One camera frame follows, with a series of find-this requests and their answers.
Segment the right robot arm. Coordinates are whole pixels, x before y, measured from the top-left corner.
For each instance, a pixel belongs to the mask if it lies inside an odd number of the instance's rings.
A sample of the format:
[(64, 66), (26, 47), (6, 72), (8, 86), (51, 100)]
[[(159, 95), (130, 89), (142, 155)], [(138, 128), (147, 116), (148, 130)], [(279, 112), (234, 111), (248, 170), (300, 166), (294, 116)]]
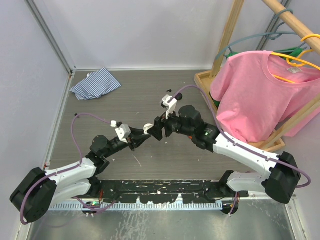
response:
[(227, 171), (220, 179), (219, 191), (225, 197), (235, 192), (266, 193), (271, 199), (288, 204), (293, 196), (301, 173), (293, 155), (281, 155), (258, 149), (237, 140), (209, 123), (192, 105), (183, 106), (178, 113), (164, 113), (153, 124), (143, 127), (145, 133), (158, 141), (172, 133), (188, 136), (200, 149), (229, 157), (253, 171), (240, 173)]

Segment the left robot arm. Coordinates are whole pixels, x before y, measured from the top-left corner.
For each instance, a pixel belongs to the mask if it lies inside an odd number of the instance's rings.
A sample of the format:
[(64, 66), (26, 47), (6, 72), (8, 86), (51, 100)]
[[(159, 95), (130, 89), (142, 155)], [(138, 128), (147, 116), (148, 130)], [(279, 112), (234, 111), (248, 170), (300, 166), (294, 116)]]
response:
[(100, 193), (96, 178), (110, 164), (108, 157), (130, 148), (132, 151), (150, 138), (147, 129), (132, 128), (122, 124), (115, 129), (117, 136), (111, 140), (96, 136), (89, 153), (73, 164), (44, 171), (32, 169), (13, 191), (9, 200), (20, 214), (23, 225), (42, 218), (48, 209), (69, 198), (86, 195), (95, 198)]

